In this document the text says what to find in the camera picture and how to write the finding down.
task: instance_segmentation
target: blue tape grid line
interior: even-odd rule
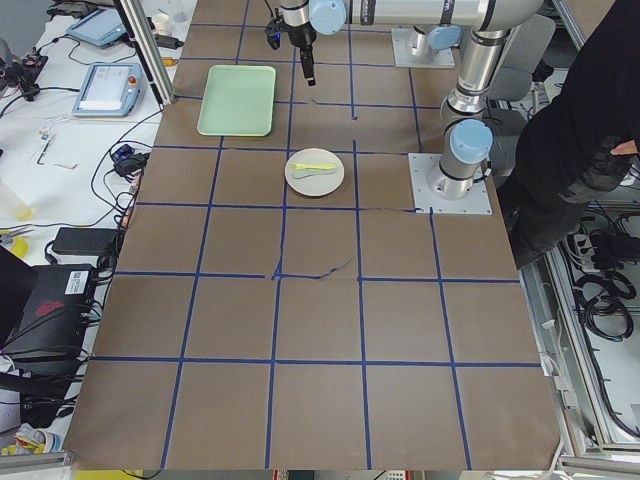
[[[351,99],[351,118],[356,119],[356,100],[355,100],[355,84],[353,75],[353,41],[351,25],[347,29],[347,38],[349,40],[349,95]],[[358,178],[358,146],[355,140],[352,143],[353,149],[353,177],[354,192],[356,203],[356,247],[358,249],[358,312],[360,315],[360,355],[362,359],[362,411],[364,415],[364,445],[365,458],[367,461],[367,470],[372,469],[373,459],[371,457],[371,427],[369,424],[369,386],[367,383],[367,342],[365,331],[365,315],[364,315],[364,288],[362,286],[362,243],[360,231],[360,190]]]
[[[291,101],[289,104],[289,119],[287,124],[287,148],[286,154],[287,158],[291,153],[291,130],[293,126],[293,96],[295,91],[295,81],[296,81],[296,72],[295,72],[295,63],[291,65],[291,92],[289,93],[289,100]],[[286,239],[286,231],[287,231],[287,185],[283,186],[282,189],[282,224],[280,231],[280,258],[278,259],[278,265],[276,266],[276,270],[273,273],[271,279],[278,277],[278,285],[276,287],[276,299],[275,299],[275,312],[273,319],[273,338],[271,344],[271,366],[269,370],[269,401],[267,404],[267,428],[266,428],[266,440],[265,440],[265,453],[264,453],[264,468],[268,469],[271,465],[271,427],[273,424],[273,403],[274,403],[274,388],[275,388],[275,376],[276,376],[276,356],[278,349],[278,323],[280,316],[280,292],[282,287],[282,278],[284,275],[282,274],[282,266],[284,261],[284,245]]]
[[[196,27],[236,27],[236,28],[240,28],[242,26],[246,27],[246,28],[260,28],[260,29],[264,29],[265,25],[253,25],[253,24],[249,24],[249,25],[239,25],[239,24],[234,24],[234,23],[216,23],[216,22],[193,22],[191,23],[192,26],[196,26]],[[383,33],[383,34],[389,34],[388,30],[366,30],[363,33]]]
[[[156,272],[156,271],[116,271],[116,276],[153,276],[153,277],[213,277],[213,278],[246,278],[264,280],[266,275],[253,273],[191,273],[191,272]],[[296,278],[316,278],[316,275],[299,275],[294,273],[280,272],[282,277]],[[389,282],[389,283],[486,283],[519,285],[519,280],[511,279],[489,279],[489,278],[396,278],[396,277],[359,277],[362,282]]]
[[[358,161],[356,159],[356,141],[353,141],[353,174],[355,177],[355,195],[356,195],[356,245],[358,248],[358,302],[360,313],[360,349],[362,354],[362,399],[364,411],[364,439],[366,448],[367,470],[371,470],[373,461],[371,458],[371,430],[369,426],[369,389],[367,384],[367,345],[365,331],[365,312],[364,312],[364,288],[362,282],[362,243],[360,230],[360,194],[358,190]]]
[[[249,0],[245,2],[245,10],[244,10],[244,20],[247,18],[247,12],[249,11]],[[244,33],[244,27],[240,32],[240,40],[238,42],[238,50],[236,55],[236,64],[238,63],[238,58],[240,56],[240,47],[242,45],[242,36]],[[220,138],[220,145],[218,149],[218,158],[216,162],[215,171],[213,173],[213,180],[211,182],[211,190],[209,192],[209,203],[213,203],[213,196],[216,188],[216,181],[218,179],[218,172],[220,168],[220,157],[222,155],[222,145],[224,143],[224,137]],[[191,289],[191,299],[189,300],[189,309],[187,312],[187,321],[185,323],[184,332],[182,336],[182,346],[180,348],[180,359],[178,361],[178,371],[176,373],[176,381],[173,387],[173,396],[171,399],[171,409],[169,410],[169,420],[167,422],[167,430],[165,433],[164,446],[162,449],[162,459],[160,461],[160,468],[165,469],[167,466],[167,457],[169,454],[169,445],[171,444],[171,434],[173,432],[173,420],[175,418],[176,406],[178,403],[178,394],[180,391],[180,381],[182,379],[182,369],[184,366],[184,358],[187,350],[187,341],[189,339],[189,330],[191,327],[191,320],[193,318],[193,310],[195,308],[195,300],[196,300],[196,292],[198,290],[198,282],[200,279],[199,273],[202,268],[202,259],[204,258],[204,251],[207,244],[207,233],[209,231],[209,222],[211,221],[211,213],[213,207],[207,206],[207,213],[205,216],[204,227],[202,231],[202,239],[200,241],[200,251],[198,252],[198,262],[196,264],[196,271],[193,280],[193,288]]]
[[[244,59],[241,58],[241,48],[242,41],[245,32],[245,28],[263,28],[259,26],[246,25],[246,18],[249,9],[249,0],[246,0],[245,11],[244,11],[244,21],[242,25],[233,25],[234,27],[238,27],[241,29],[240,32],[240,40],[237,48],[237,53],[235,57],[235,63],[239,64],[240,62],[245,61],[262,61],[264,60],[253,60],[253,59]],[[222,24],[193,24],[195,26],[229,26]],[[327,65],[344,65],[349,67],[349,78],[350,78],[350,99],[351,102],[349,104],[341,104],[341,103],[328,103],[328,102],[317,102],[320,105],[326,106],[349,106],[351,108],[352,116],[355,116],[356,107],[363,108],[404,108],[404,109],[412,109],[414,112],[414,118],[416,123],[416,134],[418,137],[418,144],[420,151],[423,150],[422,139],[420,135],[420,120],[419,120],[419,110],[431,110],[431,109],[439,109],[439,106],[429,106],[429,107],[421,107],[417,105],[416,96],[415,96],[415,87],[411,69],[408,69],[409,75],[409,85],[411,88],[412,95],[412,105],[387,105],[387,104],[356,104],[354,97],[354,75],[353,75],[353,67],[355,66],[366,66],[366,67],[393,67],[393,65],[378,65],[378,64],[355,64],[353,63],[353,45],[352,45],[352,30],[351,26],[346,30],[348,36],[348,44],[349,44],[349,63],[334,63],[334,62],[316,62],[317,64],[327,64]],[[367,32],[367,33],[385,33],[388,32],[380,31],[380,32]],[[182,60],[185,61],[196,61],[196,60],[230,60],[227,58],[195,58],[195,57],[185,57]],[[288,102],[286,101],[277,101],[276,103],[289,104],[289,119],[288,119],[288,134],[287,134],[287,146],[285,149],[282,148],[251,148],[251,147],[239,147],[238,150],[248,150],[248,151],[279,151],[286,152],[287,157],[291,154],[291,130],[292,130],[292,117],[293,117],[293,106],[295,104],[303,104],[306,102],[296,102],[293,100],[293,92],[294,92],[294,83],[295,83],[295,67],[296,64],[300,63],[296,60],[295,51],[292,60],[288,61],[271,61],[274,63],[284,63],[291,64],[292,66],[292,84],[291,84],[291,94]],[[181,98],[190,99],[190,100],[201,100],[202,97],[197,96],[181,96]],[[264,467],[268,469],[271,463],[271,429],[273,422],[273,403],[274,403],[274,385],[275,385],[275,375],[276,375],[276,366],[277,365],[353,365],[353,366],[361,366],[362,368],[362,387],[363,387],[363,410],[364,410],[364,426],[365,426],[365,445],[366,445],[366,461],[367,468],[371,469],[372,465],[372,452],[371,452],[371,438],[370,438],[370,426],[369,426],[369,407],[368,407],[368,388],[367,388],[367,367],[368,366],[409,366],[409,367],[444,367],[450,368],[453,376],[453,384],[455,389],[456,396],[456,404],[458,409],[458,416],[460,420],[460,429],[461,436],[463,440],[465,459],[467,463],[467,468],[471,469],[471,456],[469,451],[468,439],[466,435],[466,429],[464,424],[464,415],[462,408],[462,400],[460,395],[460,389],[458,385],[458,377],[457,377],[457,368],[540,368],[539,363],[499,363],[499,362],[456,362],[454,358],[453,346],[451,341],[451,333],[447,315],[447,306],[445,299],[445,291],[444,284],[446,283],[505,283],[505,284],[518,284],[518,280],[511,279],[444,279],[442,278],[442,272],[440,269],[440,259],[437,247],[437,239],[435,233],[435,225],[433,221],[433,213],[431,212],[429,215],[429,222],[431,225],[431,231],[433,236],[433,246],[434,246],[434,255],[436,260],[436,268],[437,268],[437,278],[386,278],[386,277],[365,277],[362,274],[362,248],[361,248],[361,229],[360,229],[360,212],[367,209],[360,208],[359,205],[359,191],[358,191],[358,162],[357,155],[358,154],[375,154],[379,152],[359,152],[357,150],[357,145],[355,140],[353,141],[353,150],[352,151],[336,151],[335,153],[343,153],[343,154],[352,154],[353,162],[354,162],[354,176],[355,176],[355,208],[349,207],[295,207],[295,206],[287,206],[287,188],[285,186],[283,192],[283,205],[282,206],[257,206],[257,205],[217,205],[213,203],[213,197],[218,177],[218,169],[220,165],[220,157],[224,150],[228,150],[230,148],[225,148],[224,137],[220,138],[219,145],[211,145],[211,146],[190,146],[190,145],[158,145],[155,148],[166,148],[166,149],[202,149],[202,150],[217,150],[218,162],[215,168],[212,186],[209,195],[209,203],[207,204],[172,204],[172,203],[155,203],[155,202],[139,202],[140,205],[147,206],[187,206],[187,207],[202,207],[207,208],[207,214],[205,217],[205,224],[202,234],[202,240],[200,245],[200,251],[198,256],[198,262],[196,271],[194,273],[185,273],[185,272],[117,272],[119,276],[127,276],[127,275],[153,275],[153,276],[184,276],[184,277],[194,277],[192,294],[187,314],[187,322],[185,324],[185,329],[183,333],[183,341],[180,351],[179,357],[119,357],[119,356],[94,356],[94,360],[99,361],[108,361],[108,362],[169,362],[169,363],[177,363],[178,370],[176,374],[176,381],[174,385],[174,392],[172,398],[172,405],[169,414],[169,420],[167,425],[167,431],[165,435],[165,443],[163,448],[162,460],[161,460],[161,468],[166,468],[168,450],[171,442],[171,433],[173,427],[173,420],[175,417],[177,399],[180,388],[180,381],[182,375],[183,365],[189,363],[219,363],[219,364],[258,364],[258,365],[269,365],[270,366],[270,375],[269,375],[269,394],[268,394],[268,413],[267,413],[267,426],[266,426],[266,440],[265,440],[265,460]],[[195,307],[195,298],[198,287],[198,281],[201,277],[218,277],[218,278],[246,278],[246,279],[266,279],[265,275],[254,275],[254,274],[230,274],[230,273],[204,273],[201,272],[201,266],[204,256],[204,250],[206,246],[207,232],[209,229],[209,223],[212,217],[212,210],[214,208],[260,208],[260,209],[279,209],[282,210],[282,231],[281,231],[281,239],[280,239],[280,261],[278,267],[276,269],[277,273],[277,286],[276,286],[276,301],[275,301],[275,309],[274,309],[274,319],[273,319],[273,332],[272,332],[272,345],[271,345],[271,357],[269,359],[260,359],[260,358],[194,358],[186,356],[186,347],[189,335],[189,329],[191,324],[191,319],[193,315],[193,310]],[[357,253],[358,253],[358,291],[359,291],[359,314],[360,314],[360,340],[361,340],[361,359],[360,360],[305,360],[305,359],[277,359],[277,338],[278,338],[278,321],[279,321],[279,308],[280,308],[280,292],[281,292],[281,281],[282,278],[286,277],[296,277],[296,278],[315,278],[313,276],[308,275],[293,275],[293,274],[285,274],[282,272],[282,258],[284,252],[284,243],[285,243],[285,235],[286,235],[286,214],[289,209],[313,209],[313,210],[343,210],[343,211],[354,211],[355,212],[355,220],[356,220],[356,241],[357,241]],[[403,361],[384,361],[384,360],[367,360],[366,357],[366,321],[365,321],[365,311],[364,311],[364,289],[363,285],[365,282],[430,282],[430,283],[438,283],[440,287],[440,295],[441,295],[441,303],[443,309],[443,317],[445,322],[445,330],[447,336],[447,343],[449,348],[449,362],[403,362]]]
[[[180,61],[185,62],[231,62],[233,58],[229,57],[180,57]],[[299,65],[302,62],[300,60],[279,60],[277,58],[265,60],[264,58],[249,58],[243,57],[238,60],[241,63],[269,63],[269,64],[279,64],[286,65],[292,63],[294,65]],[[322,60],[314,62],[315,65],[329,65],[333,67],[347,67],[348,63],[345,62],[324,62]],[[373,67],[373,68],[395,68],[395,65],[387,64],[387,63],[354,63],[356,67]]]
[[[117,355],[94,355],[92,361],[126,363],[126,362],[146,362],[146,363],[238,363],[248,365],[341,365],[341,366],[367,366],[367,367],[455,367],[455,368],[541,368],[536,362],[412,362],[402,360],[312,360],[298,358],[208,358],[208,357],[132,357]]]
[[[447,336],[447,347],[449,348],[449,358],[451,360],[451,375],[453,376],[453,389],[456,397],[458,418],[460,420],[462,446],[464,447],[464,456],[467,462],[467,470],[472,470],[471,453],[469,452],[469,440],[467,438],[467,430],[464,424],[464,412],[462,409],[462,399],[460,398],[460,385],[458,383],[458,374],[456,372],[455,357],[453,353],[453,342],[451,340],[451,328],[449,325],[449,316],[447,313],[447,301],[444,292],[444,282],[442,281],[442,269],[440,268],[440,254],[438,251],[438,238],[436,235],[435,221],[433,219],[433,210],[429,212],[429,226],[431,228],[431,235],[433,237],[433,253],[436,261],[436,272],[438,275],[438,286],[440,288],[440,301],[442,303],[442,316],[444,318],[444,327]]]

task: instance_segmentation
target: person's arm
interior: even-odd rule
[[[611,150],[612,155],[632,155],[634,153],[638,153],[638,145],[635,140],[629,140],[628,142],[621,143]]]

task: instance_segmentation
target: white round plate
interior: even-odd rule
[[[305,178],[293,178],[291,176],[292,163],[335,163],[338,170],[329,175],[311,175]],[[344,165],[333,153],[321,148],[308,148],[295,153],[284,167],[284,177],[287,183],[296,192],[308,197],[321,197],[337,189],[344,180]]]

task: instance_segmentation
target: light green tray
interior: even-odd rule
[[[198,132],[262,137],[271,131],[276,70],[251,65],[209,69]]]

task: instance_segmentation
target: black clothing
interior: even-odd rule
[[[616,0],[578,52],[560,95],[523,130],[514,179],[498,190],[503,212],[520,207],[511,234],[517,258],[552,248],[580,220],[577,212],[628,172],[633,157],[609,152],[629,140],[640,146],[639,47],[640,2]],[[514,204],[508,190],[518,185],[526,193]]]
[[[551,250],[559,239],[575,230],[588,203],[572,204],[559,195],[536,190],[520,181],[516,169],[498,190],[505,217],[518,209],[518,219],[509,232],[513,259],[518,268]]]

